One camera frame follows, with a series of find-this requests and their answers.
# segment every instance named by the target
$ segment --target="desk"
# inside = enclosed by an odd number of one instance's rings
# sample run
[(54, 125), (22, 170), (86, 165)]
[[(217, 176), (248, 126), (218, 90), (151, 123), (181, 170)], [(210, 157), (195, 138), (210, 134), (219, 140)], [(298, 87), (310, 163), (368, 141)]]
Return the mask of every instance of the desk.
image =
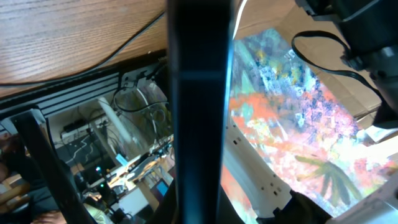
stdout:
[[(294, 4), (294, 0), (249, 0), (236, 38), (275, 26)], [(163, 0), (3, 0), (0, 82), (79, 72), (110, 54), (164, 8)], [(164, 17), (109, 64), (165, 49), (166, 35)], [(0, 98), (26, 89), (2, 88)]]

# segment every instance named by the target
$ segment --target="black strap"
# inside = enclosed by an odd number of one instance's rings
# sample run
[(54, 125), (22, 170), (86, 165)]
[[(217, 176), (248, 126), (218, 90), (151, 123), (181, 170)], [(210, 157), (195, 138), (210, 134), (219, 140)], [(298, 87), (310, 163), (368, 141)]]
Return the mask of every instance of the black strap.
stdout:
[(353, 71), (349, 71), (349, 70), (330, 70), (327, 68), (323, 68), (319, 65), (314, 64), (312, 61), (310, 61), (308, 58), (306, 58), (296, 47), (295, 45), (295, 40), (298, 37), (323, 37), (323, 38), (329, 38), (332, 40), (337, 41), (339, 44), (341, 44), (344, 47), (345, 50), (345, 54), (349, 55), (351, 53), (351, 50), (349, 49), (349, 47), (335, 34), (331, 34), (329, 32), (325, 32), (325, 31), (321, 31), (321, 30), (312, 30), (312, 31), (303, 31), (303, 32), (299, 32), (298, 34), (296, 34), (293, 39), (292, 39), (292, 49), (294, 51), (294, 53), (300, 58), (302, 59), (304, 62), (307, 62), (308, 64), (319, 68), (321, 71), (324, 72), (328, 72), (328, 73), (332, 73), (335, 75), (342, 75), (345, 77), (351, 77), (351, 78), (355, 78), (356, 80), (360, 81), (363, 85), (365, 85), (366, 87), (370, 88), (378, 97), (380, 97), (380, 99), (383, 101), (383, 97), (381, 96), (379, 90), (373, 88), (368, 81), (366, 81), (366, 79)]

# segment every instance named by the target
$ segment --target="person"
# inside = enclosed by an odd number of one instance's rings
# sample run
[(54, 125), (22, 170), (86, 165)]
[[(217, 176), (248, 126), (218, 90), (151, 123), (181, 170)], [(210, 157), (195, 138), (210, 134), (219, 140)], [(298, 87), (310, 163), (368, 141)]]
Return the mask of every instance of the person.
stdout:
[[(21, 177), (30, 184), (28, 196), (29, 201), (29, 222), (32, 224), (66, 224), (61, 211), (55, 199), (52, 197), (40, 171), (34, 164), (34, 161), (25, 154), (25, 147), (21, 143), (18, 136), (11, 136), (8, 139), (0, 140), (0, 148), (2, 150), (0, 156), (0, 182), (4, 181), (12, 172), (17, 172)], [(77, 192), (76, 183), (73, 174), (66, 163), (60, 160), (61, 167), (69, 178), (72, 186)], [(95, 208), (88, 208), (84, 205), (89, 213), (96, 214), (95, 220), (99, 218), (97, 223), (108, 223), (104, 221), (105, 214)]]

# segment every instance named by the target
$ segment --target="black pole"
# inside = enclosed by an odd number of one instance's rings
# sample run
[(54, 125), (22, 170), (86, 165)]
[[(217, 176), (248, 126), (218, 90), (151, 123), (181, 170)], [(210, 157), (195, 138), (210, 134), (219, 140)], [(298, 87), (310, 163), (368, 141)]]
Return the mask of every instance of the black pole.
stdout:
[(92, 224), (90, 214), (80, 203), (76, 190), (63, 172), (59, 159), (41, 132), (32, 112), (19, 114), (11, 118), (11, 121), (39, 168), (67, 223)]
[(169, 68), (180, 223), (215, 223), (231, 81), (233, 2), (169, 0)]

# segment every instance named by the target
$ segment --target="colorful canvas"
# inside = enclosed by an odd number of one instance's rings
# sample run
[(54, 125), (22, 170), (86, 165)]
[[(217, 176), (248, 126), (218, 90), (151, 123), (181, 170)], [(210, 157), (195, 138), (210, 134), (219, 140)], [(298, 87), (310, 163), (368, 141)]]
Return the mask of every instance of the colorful canvas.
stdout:
[[(334, 217), (396, 170), (274, 29), (234, 42), (229, 109), (271, 169)], [(221, 184), (242, 219), (255, 223), (225, 167)]]

